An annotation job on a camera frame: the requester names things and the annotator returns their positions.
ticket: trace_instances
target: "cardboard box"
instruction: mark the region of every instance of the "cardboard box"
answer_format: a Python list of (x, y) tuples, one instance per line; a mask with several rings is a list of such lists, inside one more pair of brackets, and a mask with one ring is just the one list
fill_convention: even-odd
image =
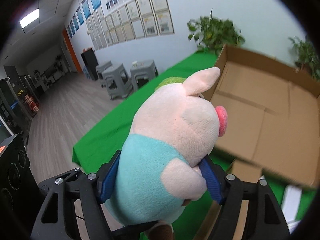
[(320, 83), (269, 57), (225, 46), (218, 82), (204, 93), (228, 112), (218, 147), (304, 187), (319, 184)]
[[(259, 167), (252, 166), (251, 164), (241, 162), (239, 160), (233, 161), (227, 173), (232, 173), (236, 175), (240, 180), (257, 183), (261, 177), (262, 170)], [(239, 213), (239, 219), (236, 226), (236, 231), (233, 236), (233, 240), (241, 240), (242, 234), (244, 231), (245, 221), (247, 218), (248, 212), (248, 200), (242, 201), (241, 209)], [(212, 202), (212, 205), (202, 222), (201, 227), (199, 228), (196, 236), (193, 240), (207, 240), (213, 226), (219, 215), (221, 206), (217, 204), (216, 201)]]

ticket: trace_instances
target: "laminate floor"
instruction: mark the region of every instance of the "laminate floor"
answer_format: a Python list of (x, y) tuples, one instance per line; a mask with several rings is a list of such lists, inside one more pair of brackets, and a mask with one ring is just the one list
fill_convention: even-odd
[[(121, 101), (111, 101), (99, 81), (83, 74), (68, 73), (50, 87), (40, 99), (27, 146), (36, 182), (76, 168), (72, 163), (74, 144)], [(103, 211), (111, 230), (121, 227), (104, 206)], [(76, 214), (82, 216), (79, 200)], [(88, 239), (84, 221), (77, 220), (81, 238)]]

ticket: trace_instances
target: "grey stool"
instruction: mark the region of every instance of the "grey stool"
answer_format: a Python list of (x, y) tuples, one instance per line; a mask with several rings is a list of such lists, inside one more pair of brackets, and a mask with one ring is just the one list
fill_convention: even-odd
[(100, 80), (101, 87), (105, 87), (107, 85), (106, 81), (102, 77), (102, 72), (105, 71), (106, 68), (108, 68), (110, 66), (112, 66), (111, 61), (107, 61), (107, 62), (104, 62), (102, 65), (96, 66), (96, 72), (97, 72), (98, 78)]
[(102, 72), (103, 80), (111, 100), (115, 97), (126, 98), (132, 91), (131, 79), (123, 64), (113, 64)]
[(130, 73), (134, 91), (158, 76), (158, 70), (153, 60), (137, 62), (136, 67), (130, 68)]

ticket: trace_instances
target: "pig ear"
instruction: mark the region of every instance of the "pig ear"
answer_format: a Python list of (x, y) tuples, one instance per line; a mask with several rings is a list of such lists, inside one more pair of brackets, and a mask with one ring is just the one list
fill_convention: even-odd
[(210, 89), (219, 76), (220, 69), (212, 67), (194, 73), (188, 77), (182, 85), (186, 90), (187, 96), (192, 96)]
[(226, 132), (227, 124), (228, 124), (228, 114), (223, 106), (217, 106), (216, 112), (219, 118), (219, 137), (222, 137)]

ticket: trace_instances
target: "stuffed pig toy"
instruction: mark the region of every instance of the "stuffed pig toy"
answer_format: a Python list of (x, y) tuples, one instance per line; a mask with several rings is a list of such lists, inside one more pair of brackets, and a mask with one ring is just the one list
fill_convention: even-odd
[(224, 134), (227, 113), (201, 93), (219, 75), (219, 68), (209, 68), (160, 87), (135, 114), (105, 203), (122, 225), (158, 221), (148, 238), (174, 239), (171, 224), (207, 190), (197, 165)]

